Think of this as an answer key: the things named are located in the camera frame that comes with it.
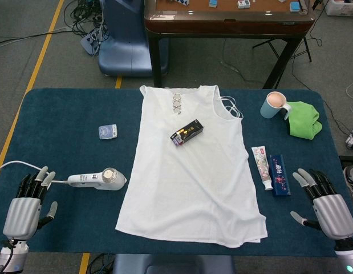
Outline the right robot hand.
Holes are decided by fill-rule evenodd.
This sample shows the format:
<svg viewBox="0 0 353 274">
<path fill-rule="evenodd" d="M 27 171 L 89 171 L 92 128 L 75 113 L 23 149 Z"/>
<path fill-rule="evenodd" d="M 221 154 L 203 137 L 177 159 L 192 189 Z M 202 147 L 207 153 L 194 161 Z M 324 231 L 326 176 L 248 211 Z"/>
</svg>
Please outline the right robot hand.
<svg viewBox="0 0 353 274">
<path fill-rule="evenodd" d="M 295 211 L 291 217 L 300 225 L 322 231 L 328 238 L 344 240 L 353 236 L 353 218 L 342 196 L 338 194 L 328 177 L 320 172 L 300 168 L 293 178 L 305 191 L 317 220 L 309 220 Z"/>
</svg>

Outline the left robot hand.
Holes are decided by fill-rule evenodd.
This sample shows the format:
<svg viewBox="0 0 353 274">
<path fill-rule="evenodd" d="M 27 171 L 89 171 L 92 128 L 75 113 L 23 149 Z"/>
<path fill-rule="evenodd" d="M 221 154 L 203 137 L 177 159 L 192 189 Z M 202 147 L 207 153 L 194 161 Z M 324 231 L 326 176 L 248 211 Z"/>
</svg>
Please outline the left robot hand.
<svg viewBox="0 0 353 274">
<path fill-rule="evenodd" d="M 53 201 L 49 212 L 40 217 L 42 205 L 55 172 L 44 166 L 34 175 L 26 175 L 20 182 L 15 198 L 7 212 L 3 234 L 8 239 L 28 240 L 36 231 L 55 219 L 58 202 Z"/>
</svg>

